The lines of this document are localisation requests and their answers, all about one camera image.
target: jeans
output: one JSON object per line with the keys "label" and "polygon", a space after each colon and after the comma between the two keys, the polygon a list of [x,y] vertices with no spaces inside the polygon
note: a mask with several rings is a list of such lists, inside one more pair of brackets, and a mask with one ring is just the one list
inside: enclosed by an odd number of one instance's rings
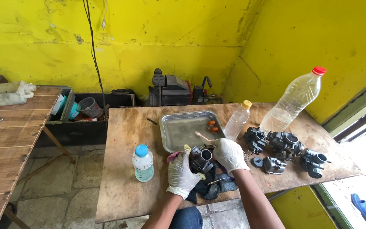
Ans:
{"label": "jeans", "polygon": [[196,207],[177,210],[169,229],[202,229],[203,218]]}

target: latex glove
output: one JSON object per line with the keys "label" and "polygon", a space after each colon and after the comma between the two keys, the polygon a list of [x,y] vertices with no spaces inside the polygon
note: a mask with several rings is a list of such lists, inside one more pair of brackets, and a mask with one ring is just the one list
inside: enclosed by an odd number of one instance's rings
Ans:
{"label": "latex glove", "polygon": [[211,140],[211,143],[216,146],[213,150],[214,157],[227,169],[229,176],[232,176],[231,171],[235,169],[249,170],[244,161],[244,152],[239,144],[226,138]]}
{"label": "latex glove", "polygon": [[168,179],[169,187],[166,191],[170,191],[176,195],[180,195],[183,200],[187,198],[190,191],[200,181],[201,175],[194,174],[189,168],[190,147],[185,145],[184,152],[180,153],[176,159],[169,162]]}

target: plywood tabletop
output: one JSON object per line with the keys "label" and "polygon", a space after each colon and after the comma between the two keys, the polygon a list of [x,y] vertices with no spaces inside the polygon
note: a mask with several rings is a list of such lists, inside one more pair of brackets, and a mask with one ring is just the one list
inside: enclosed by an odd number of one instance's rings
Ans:
{"label": "plywood tabletop", "polygon": [[[225,126],[237,106],[238,104],[218,104],[110,109],[96,223],[151,214],[165,196],[168,186],[166,158],[170,153],[163,148],[159,125],[153,124],[147,118],[157,122],[165,114],[211,110]],[[239,136],[242,136],[248,127],[258,127],[264,115],[273,106],[274,103],[253,103],[250,117]],[[325,170],[321,179],[309,177],[299,165],[298,158],[287,163],[282,175],[268,175],[262,169],[251,166],[250,173],[264,193],[362,174],[358,166],[306,111],[301,112],[286,131],[296,134],[307,148],[324,153],[332,164],[324,164]],[[243,150],[247,149],[244,139],[238,140],[238,143]],[[146,144],[153,153],[155,174],[146,183],[135,178],[132,164],[134,149],[139,144]],[[268,153],[270,149],[267,147],[259,157],[273,156]],[[198,196],[197,201],[198,205],[204,205],[237,198],[241,198],[238,190],[221,193],[216,200],[204,200]],[[194,204],[183,201],[179,207],[189,206]]]}
{"label": "plywood tabletop", "polygon": [[0,218],[60,93],[38,86],[26,104],[0,106]]}

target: metal tray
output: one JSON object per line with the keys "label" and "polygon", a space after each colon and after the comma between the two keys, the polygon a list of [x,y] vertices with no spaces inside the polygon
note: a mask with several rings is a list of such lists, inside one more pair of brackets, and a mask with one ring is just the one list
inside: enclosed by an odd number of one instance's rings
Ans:
{"label": "metal tray", "polygon": [[[216,122],[217,133],[211,133],[207,123],[211,120]],[[216,113],[204,110],[195,112],[166,114],[159,120],[160,133],[162,136],[163,148],[169,153],[181,151],[187,144],[191,148],[194,146],[210,145],[194,132],[198,131],[208,139],[227,138],[224,128]]]}

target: blue bottle cap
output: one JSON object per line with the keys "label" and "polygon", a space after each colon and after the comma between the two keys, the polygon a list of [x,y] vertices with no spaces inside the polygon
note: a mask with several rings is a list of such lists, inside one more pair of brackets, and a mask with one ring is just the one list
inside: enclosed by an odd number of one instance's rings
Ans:
{"label": "blue bottle cap", "polygon": [[144,157],[148,154],[148,147],[146,145],[140,144],[135,148],[135,154],[138,157]]}

